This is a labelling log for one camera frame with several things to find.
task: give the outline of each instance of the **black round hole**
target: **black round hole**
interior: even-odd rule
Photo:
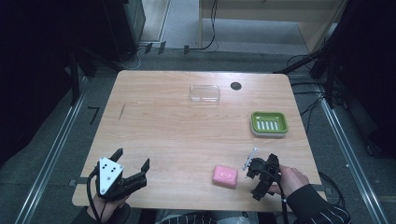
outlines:
[[[235,91],[239,91],[241,90],[242,85],[239,82],[233,82],[231,83],[231,89],[235,90]]]

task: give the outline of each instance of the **wooden table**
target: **wooden table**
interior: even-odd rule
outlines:
[[[230,87],[235,81],[241,90]],[[218,105],[189,101],[190,86],[205,84],[219,86]],[[255,136],[249,126],[254,111],[284,113],[289,131],[282,138]],[[288,77],[280,74],[122,71],[81,176],[120,147],[123,177],[140,172],[150,158],[148,185],[130,197],[132,207],[281,211],[278,196],[252,198],[259,179],[246,178],[241,168],[254,147],[255,157],[267,160],[274,153],[281,164],[321,184]],[[238,169],[236,189],[212,184],[216,165]],[[77,186],[73,204],[88,204],[85,185]]]
[[[210,19],[215,0],[199,1],[198,44],[202,45],[203,19]],[[347,0],[219,0],[216,19],[297,22],[310,52],[317,50]]]

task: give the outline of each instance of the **wire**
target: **wire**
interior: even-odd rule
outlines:
[[[307,57],[307,58],[309,58],[309,59],[311,60],[311,62],[325,61],[325,59],[314,59],[314,58],[311,58],[311,54],[299,54],[299,55],[294,55],[294,56],[290,57],[290,58],[288,59],[288,61],[286,62],[286,66],[289,67],[290,61],[291,61],[292,59],[294,59],[294,58],[297,58],[297,57],[303,57],[303,58],[306,58],[306,57]],[[308,67],[308,66],[306,65],[306,63],[304,64],[304,66],[305,66],[307,69],[309,69],[309,70],[312,69],[312,68]]]
[[[95,215],[96,222],[97,222],[97,223],[102,223],[102,219],[99,217],[99,214],[98,214],[98,212],[97,212],[97,210],[96,210],[95,204],[93,203],[93,199],[92,199],[92,195],[91,195],[91,180],[92,180],[92,178],[93,178],[93,176],[94,176],[93,173],[94,173],[94,172],[92,172],[92,174],[90,174],[90,175],[88,176],[88,180],[87,180],[88,201],[90,201],[90,206],[91,206],[91,209],[92,209],[92,211],[93,211],[93,214]]]
[[[280,190],[280,199],[281,199],[281,203],[282,203],[282,215],[283,215],[283,223],[284,224],[289,224],[289,218],[288,218],[288,207],[286,206],[286,196],[285,193],[283,191],[282,185],[280,184],[280,181],[277,180],[277,178],[275,178],[272,174],[263,171],[263,173],[265,173],[266,175],[271,176],[275,182],[277,183],[277,185],[279,186],[279,190]]]
[[[105,201],[105,206],[103,206],[102,212],[101,212],[101,214],[100,214],[100,219],[101,219],[101,220],[102,220],[103,213],[105,212],[106,205],[107,205],[107,201]]]
[[[322,177],[326,182],[328,182],[338,193],[338,202],[335,203],[337,205],[342,206],[344,209],[346,208],[346,201],[344,199],[344,195],[342,194],[341,190],[337,187],[334,181],[329,178],[327,175],[323,174],[322,172],[318,172],[320,177]]]
[[[144,46],[144,45],[138,45],[137,46],[137,51],[139,51],[139,50],[141,50],[141,49],[145,49],[147,46]],[[128,57],[124,60],[124,61],[122,61],[121,63],[126,63],[126,62],[128,62],[131,58],[132,58],[132,56],[134,56],[134,52],[130,52],[129,54],[128,54]]]
[[[211,25],[212,25],[212,31],[213,31],[213,35],[212,35],[212,40],[210,41],[210,43],[203,48],[200,49],[189,49],[189,50],[198,50],[198,51],[203,51],[204,49],[208,49],[210,46],[212,46],[213,42],[216,43],[217,47],[215,50],[210,50],[210,51],[216,51],[219,48],[219,43],[218,41],[216,41],[216,29],[215,29],[215,21],[216,21],[216,14],[217,14],[217,10],[218,10],[218,0],[214,0],[213,1],[213,5],[212,5],[212,9],[211,9],[211,15],[210,15],[210,20],[211,20]],[[173,49],[173,50],[184,50],[184,49],[178,49],[178,48],[165,48],[165,49]]]
[[[117,64],[119,64],[121,67],[123,67],[123,68],[125,68],[125,69],[127,69],[127,70],[136,70],[137,68],[140,67],[139,52],[142,51],[143,49],[145,49],[145,48],[142,48],[142,49],[138,50],[137,53],[136,53],[136,58],[137,58],[137,60],[138,60],[138,64],[137,64],[136,67],[131,68],[131,67],[125,66],[123,63],[117,63]]]
[[[297,86],[297,85],[315,85],[315,84],[318,84],[318,85],[321,85],[321,86],[325,85],[324,83],[317,83],[317,82],[296,82],[296,83],[291,83],[290,85],[291,86]]]
[[[309,115],[308,115],[308,121],[306,123],[306,128],[305,128],[305,133],[308,134],[309,132],[309,125],[310,125],[310,121],[311,121],[311,117],[312,117],[312,112],[314,111],[314,109],[318,106],[318,104],[320,103],[320,101],[322,101],[325,97],[325,93],[324,92],[320,92],[320,91],[305,91],[305,92],[295,92],[294,94],[304,94],[304,93],[320,93],[320,96],[318,99],[315,100],[314,103],[312,103],[311,105],[308,106],[308,108],[300,113],[300,116],[302,117],[306,112],[309,111]]]

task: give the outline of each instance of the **green soap dish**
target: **green soap dish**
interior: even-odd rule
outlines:
[[[258,136],[282,137],[288,131],[285,115],[279,112],[256,111],[250,117],[251,131]]]

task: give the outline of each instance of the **transparent box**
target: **transparent box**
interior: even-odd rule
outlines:
[[[189,98],[195,105],[218,105],[220,88],[216,85],[192,85]]]

